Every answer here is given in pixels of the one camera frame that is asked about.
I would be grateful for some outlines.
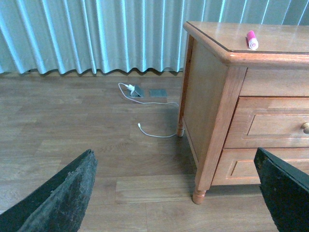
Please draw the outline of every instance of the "white cap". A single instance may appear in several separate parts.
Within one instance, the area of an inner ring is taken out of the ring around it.
[[[248,41],[248,44],[249,44],[249,48],[250,49],[257,49],[259,47],[259,42],[257,41],[256,38],[252,38]]]

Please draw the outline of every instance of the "white cable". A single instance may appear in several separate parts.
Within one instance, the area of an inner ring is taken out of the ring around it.
[[[120,85],[124,85],[124,86],[127,87],[127,88],[129,88],[130,85],[126,85],[126,84],[124,84],[124,83],[118,83],[119,89],[120,89],[120,91],[122,92],[122,94],[124,95],[124,97],[127,98],[127,99],[129,99],[129,100],[131,100],[131,101],[134,101],[134,102],[137,102],[137,103],[140,103],[140,104],[160,104],[160,105],[176,104],[177,106],[179,106],[177,102],[167,102],[167,103],[160,103],[160,102],[140,102],[140,101],[134,100],[134,99],[132,99],[132,98],[128,98],[128,97],[125,95],[125,93],[122,91]]]
[[[127,89],[129,89],[130,91],[134,90],[134,87],[133,87],[132,85],[126,85],[126,84],[124,84],[124,83],[118,83],[118,87],[119,87],[120,91],[122,92],[123,96],[124,96],[125,98],[131,100],[131,101],[134,101],[134,102],[137,102],[137,103],[140,103],[140,104],[161,104],[161,105],[176,104],[177,106],[179,106],[178,103],[176,103],[176,102],[167,102],[167,103],[160,103],[160,102],[140,102],[140,101],[137,101],[137,100],[128,98],[128,97],[124,94],[124,92],[122,91],[120,85],[124,85],[124,86],[125,86]],[[172,135],[169,135],[169,136],[157,136],[157,135],[147,134],[146,132],[144,132],[144,131],[142,130],[142,128],[141,128],[141,126],[140,126],[140,123],[137,124],[137,125],[138,125],[138,127],[139,127],[139,129],[140,129],[141,132],[143,132],[145,135],[148,135],[148,136],[151,136],[151,137],[155,137],[155,138],[170,138],[170,137],[173,137],[173,136],[176,135],[176,134],[172,134]]]
[[[148,135],[148,136],[151,136],[151,137],[155,137],[155,138],[170,138],[170,137],[173,137],[173,136],[176,135],[176,133],[175,133],[175,134],[172,134],[172,135],[169,135],[169,136],[157,136],[157,135],[147,134],[146,132],[144,132],[144,131],[142,130],[142,128],[141,128],[141,126],[140,126],[140,123],[137,124],[137,125],[138,125],[138,127],[139,127],[139,129],[140,129],[141,132],[143,132],[145,135]]]

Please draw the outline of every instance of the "drawer panel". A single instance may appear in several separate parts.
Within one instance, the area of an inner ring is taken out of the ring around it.
[[[309,98],[241,97],[225,148],[306,147]]]
[[[309,70],[249,68],[241,96],[309,97]]]
[[[294,167],[309,174],[309,148],[266,148]],[[254,165],[256,149],[224,149],[211,185],[259,184]]]

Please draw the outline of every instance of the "white curtain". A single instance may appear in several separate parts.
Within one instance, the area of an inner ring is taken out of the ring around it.
[[[301,24],[309,0],[0,0],[0,73],[183,67],[192,21]]]

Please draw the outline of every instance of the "dresser leg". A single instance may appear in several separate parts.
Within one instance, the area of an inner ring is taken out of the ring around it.
[[[178,126],[177,126],[176,135],[177,135],[178,137],[183,137],[183,134],[184,134],[183,123],[182,123],[182,122],[179,122],[179,123],[178,123]]]
[[[206,190],[197,190],[197,187],[194,189],[192,200],[195,204],[202,204],[205,198]]]

